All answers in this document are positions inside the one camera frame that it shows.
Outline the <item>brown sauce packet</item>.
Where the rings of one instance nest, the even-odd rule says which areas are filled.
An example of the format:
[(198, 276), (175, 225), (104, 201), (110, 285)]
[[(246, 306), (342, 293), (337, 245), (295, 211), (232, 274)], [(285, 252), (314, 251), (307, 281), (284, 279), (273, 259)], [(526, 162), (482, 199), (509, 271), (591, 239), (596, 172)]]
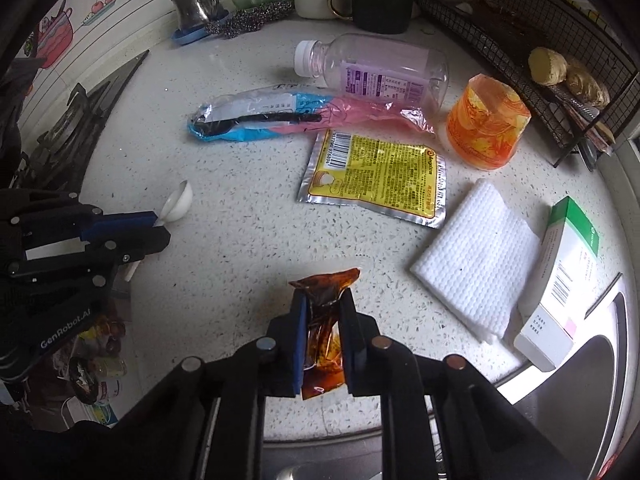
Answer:
[(338, 302), (343, 292), (360, 277), (359, 268), (334, 273), (321, 273), (292, 281), (307, 300), (306, 351), (302, 382), (302, 399), (340, 388), (345, 383), (340, 339), (341, 308)]

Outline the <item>white plastic spoon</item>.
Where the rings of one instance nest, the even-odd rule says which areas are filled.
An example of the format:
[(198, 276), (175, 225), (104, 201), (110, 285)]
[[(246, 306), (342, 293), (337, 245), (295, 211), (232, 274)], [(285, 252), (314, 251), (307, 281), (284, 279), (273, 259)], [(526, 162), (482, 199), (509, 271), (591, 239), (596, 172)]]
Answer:
[(193, 188), (191, 183), (188, 180), (183, 180), (178, 188), (169, 195), (153, 226), (164, 226), (166, 223), (182, 219), (189, 212), (192, 202)]

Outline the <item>yellow silver foil pouch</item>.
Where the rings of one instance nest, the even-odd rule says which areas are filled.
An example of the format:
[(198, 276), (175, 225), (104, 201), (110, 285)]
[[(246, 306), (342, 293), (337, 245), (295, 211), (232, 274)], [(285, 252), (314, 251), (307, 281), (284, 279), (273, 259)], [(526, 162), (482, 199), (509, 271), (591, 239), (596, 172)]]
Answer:
[(430, 229), (446, 219), (446, 162), (426, 145), (326, 130), (314, 141), (299, 203), (359, 206)]

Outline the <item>orange plastic cup wrapper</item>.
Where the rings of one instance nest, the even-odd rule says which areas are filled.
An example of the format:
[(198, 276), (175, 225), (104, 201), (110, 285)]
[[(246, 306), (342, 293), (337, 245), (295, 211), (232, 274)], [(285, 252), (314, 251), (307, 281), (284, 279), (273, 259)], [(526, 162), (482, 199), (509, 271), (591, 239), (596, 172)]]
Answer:
[(530, 118), (529, 109), (511, 87), (477, 74), (451, 107), (447, 136), (465, 162), (496, 170), (510, 162)]

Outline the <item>black gas stove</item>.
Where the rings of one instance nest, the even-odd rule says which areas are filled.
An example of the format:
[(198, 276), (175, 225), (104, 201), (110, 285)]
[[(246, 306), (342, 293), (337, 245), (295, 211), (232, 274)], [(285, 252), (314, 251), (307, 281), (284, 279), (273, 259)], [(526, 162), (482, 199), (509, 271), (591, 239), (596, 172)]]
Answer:
[(30, 154), (21, 154), (12, 186), (78, 194), (107, 119), (148, 56), (143, 51), (91, 90), (76, 84), (64, 114), (37, 139)]

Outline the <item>white folded cloth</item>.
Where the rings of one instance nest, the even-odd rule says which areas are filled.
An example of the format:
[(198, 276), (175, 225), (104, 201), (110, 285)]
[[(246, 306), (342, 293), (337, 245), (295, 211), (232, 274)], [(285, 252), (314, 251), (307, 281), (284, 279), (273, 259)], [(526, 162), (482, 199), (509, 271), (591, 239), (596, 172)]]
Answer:
[(480, 341), (506, 333), (540, 238), (478, 180), (410, 271)]

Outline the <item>blue pink plastic wrapper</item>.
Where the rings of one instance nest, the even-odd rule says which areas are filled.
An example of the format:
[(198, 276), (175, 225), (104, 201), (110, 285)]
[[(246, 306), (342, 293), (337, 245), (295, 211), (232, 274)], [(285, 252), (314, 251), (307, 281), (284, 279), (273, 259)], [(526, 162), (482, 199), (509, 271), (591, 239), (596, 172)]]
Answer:
[(189, 118), (188, 130), (203, 142), (252, 142), (366, 122), (392, 122), (414, 131), (434, 131), (420, 106), (339, 96), (298, 84), (217, 96)]

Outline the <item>blue saucer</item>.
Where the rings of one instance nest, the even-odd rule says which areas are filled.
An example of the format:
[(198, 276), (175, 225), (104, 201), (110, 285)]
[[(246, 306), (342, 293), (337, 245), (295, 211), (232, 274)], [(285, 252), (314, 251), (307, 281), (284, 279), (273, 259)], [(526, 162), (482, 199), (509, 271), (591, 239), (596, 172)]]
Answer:
[(230, 12), (225, 10), (218, 20), (213, 20), (211, 23), (194, 27), (189, 30), (176, 29), (171, 35), (171, 40), (178, 44), (178, 46), (186, 46), (187, 44), (193, 44), (195, 41), (206, 38), (212, 33), (212, 30), (218, 26), (224, 24), (230, 18)]

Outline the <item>stainless steel sink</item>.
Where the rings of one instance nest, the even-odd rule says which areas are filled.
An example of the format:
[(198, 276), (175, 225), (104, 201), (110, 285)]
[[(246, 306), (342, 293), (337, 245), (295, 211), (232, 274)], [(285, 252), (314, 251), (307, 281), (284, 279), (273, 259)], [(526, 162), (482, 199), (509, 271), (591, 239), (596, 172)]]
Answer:
[[(617, 275), (588, 309), (568, 359), (543, 373), (524, 366), (498, 383), (508, 399), (584, 479), (603, 474), (623, 439), (629, 412), (631, 334), (626, 285)], [(268, 442), (266, 479), (378, 479), (382, 434)]]

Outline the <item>small steel pot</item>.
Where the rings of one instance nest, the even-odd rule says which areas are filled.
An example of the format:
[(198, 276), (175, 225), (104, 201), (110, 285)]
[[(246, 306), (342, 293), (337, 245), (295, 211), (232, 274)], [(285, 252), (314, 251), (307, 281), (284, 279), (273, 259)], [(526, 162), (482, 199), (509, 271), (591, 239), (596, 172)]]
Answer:
[(217, 21), (222, 13), (219, 0), (170, 0), (177, 11), (178, 29), (190, 30)]

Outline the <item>white green carton box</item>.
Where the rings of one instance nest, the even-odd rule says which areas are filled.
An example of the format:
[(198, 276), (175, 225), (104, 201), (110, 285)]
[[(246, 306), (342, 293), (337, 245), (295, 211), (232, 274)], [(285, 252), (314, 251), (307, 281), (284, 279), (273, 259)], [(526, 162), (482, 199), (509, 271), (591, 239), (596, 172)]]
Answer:
[(590, 275), (600, 236), (570, 196), (552, 206), (536, 266), (518, 300), (523, 320), (514, 347), (544, 373), (558, 368), (574, 346), (588, 310)]

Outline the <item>steel wool scrubber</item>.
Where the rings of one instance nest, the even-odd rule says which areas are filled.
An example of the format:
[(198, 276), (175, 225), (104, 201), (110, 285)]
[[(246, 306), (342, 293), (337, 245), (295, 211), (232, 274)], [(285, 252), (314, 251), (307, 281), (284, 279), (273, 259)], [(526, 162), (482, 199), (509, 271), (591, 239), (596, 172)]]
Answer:
[(266, 2), (252, 8), (237, 10), (218, 22), (208, 23), (205, 25), (205, 30), (209, 36), (232, 39), (249, 32), (258, 32), (266, 25), (286, 20), (294, 14), (294, 11), (293, 0)]

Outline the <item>clear plastic bottle purple label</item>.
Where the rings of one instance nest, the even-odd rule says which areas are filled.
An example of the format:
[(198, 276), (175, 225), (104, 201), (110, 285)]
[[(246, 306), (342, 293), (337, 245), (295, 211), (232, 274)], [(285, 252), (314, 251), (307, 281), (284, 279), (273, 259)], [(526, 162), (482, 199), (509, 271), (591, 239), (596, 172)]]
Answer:
[(341, 96), (437, 112), (448, 89), (442, 51), (377, 36), (345, 34), (331, 42), (303, 40), (294, 72), (321, 79)]

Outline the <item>dark green utensil mug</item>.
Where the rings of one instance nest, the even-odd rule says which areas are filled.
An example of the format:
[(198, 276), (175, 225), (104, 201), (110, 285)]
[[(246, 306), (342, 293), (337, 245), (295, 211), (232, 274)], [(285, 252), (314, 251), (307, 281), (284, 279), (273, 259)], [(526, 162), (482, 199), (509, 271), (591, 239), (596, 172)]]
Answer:
[(413, 0), (328, 0), (328, 7), (366, 32), (399, 35), (409, 28)]

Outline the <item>ginger root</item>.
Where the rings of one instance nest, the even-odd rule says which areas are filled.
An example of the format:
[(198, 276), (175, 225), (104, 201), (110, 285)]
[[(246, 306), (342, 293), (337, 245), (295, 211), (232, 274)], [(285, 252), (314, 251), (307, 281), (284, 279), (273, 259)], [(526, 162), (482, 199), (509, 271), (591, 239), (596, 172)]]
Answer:
[(567, 62), (562, 54), (544, 47), (536, 47), (529, 53), (530, 76), (536, 84), (555, 86), (566, 79)]

